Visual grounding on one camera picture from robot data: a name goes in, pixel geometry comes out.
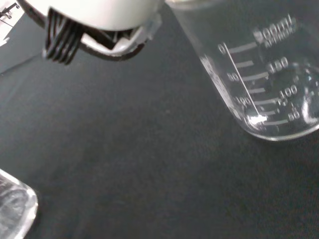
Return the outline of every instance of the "black table surface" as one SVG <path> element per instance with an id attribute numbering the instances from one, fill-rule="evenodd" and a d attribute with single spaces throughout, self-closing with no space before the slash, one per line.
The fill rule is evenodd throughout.
<path id="1" fill-rule="evenodd" d="M 46 62 L 27 16 L 0 48 L 0 167 L 40 199 L 28 238 L 319 238 L 319 134 L 244 132 L 162 14 L 126 62 Z"/>

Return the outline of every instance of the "clear glass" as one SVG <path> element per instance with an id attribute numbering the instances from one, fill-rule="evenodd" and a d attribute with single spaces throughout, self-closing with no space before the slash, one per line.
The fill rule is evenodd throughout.
<path id="1" fill-rule="evenodd" d="M 319 128 L 319 0 L 168 0 L 225 103 L 249 133 Z"/>
<path id="2" fill-rule="evenodd" d="M 22 239 L 37 211 L 35 192 L 0 170 L 0 239 Z"/>

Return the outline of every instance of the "measurement markings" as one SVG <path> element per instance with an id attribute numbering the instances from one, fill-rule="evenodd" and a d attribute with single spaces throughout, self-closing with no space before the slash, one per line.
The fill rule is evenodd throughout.
<path id="1" fill-rule="evenodd" d="M 258 93 L 264 93 L 266 92 L 265 88 L 258 88 L 258 89 L 252 89 L 252 90 L 248 90 L 248 92 L 250 94 L 258 94 Z"/>
<path id="2" fill-rule="evenodd" d="M 275 111 L 268 111 L 268 112 L 261 112 L 260 113 L 262 116 L 273 116 L 276 114 Z"/>
<path id="3" fill-rule="evenodd" d="M 281 120 L 281 121 L 275 121 L 275 122 L 264 122 L 265 126 L 271 126 L 271 125 L 281 125 L 281 124 L 286 124 L 289 121 L 287 119 Z"/>
<path id="4" fill-rule="evenodd" d="M 242 45 L 242 46 L 230 48 L 229 49 L 229 53 L 230 54 L 240 53 L 240 52 L 243 52 L 243 51 L 247 51 L 247 50 L 253 49 L 255 47 L 257 47 L 257 43 L 256 42 L 251 42 L 251 43 L 248 43 L 248 44 L 245 44 L 245 45 Z"/>
<path id="5" fill-rule="evenodd" d="M 268 72 L 263 72 L 257 75 L 243 77 L 243 81 L 255 81 L 266 77 L 269 77 Z"/>
<path id="6" fill-rule="evenodd" d="M 257 106 L 262 106 L 262 105 L 268 105 L 268 104 L 275 104 L 277 103 L 279 98 L 274 98 L 270 100 L 265 100 L 265 101 L 255 101 L 255 105 Z"/>
<path id="7" fill-rule="evenodd" d="M 254 65 L 253 61 L 245 61 L 245 62 L 239 62 L 235 64 L 237 68 L 245 68 L 245 67 L 249 67 L 253 65 Z"/>

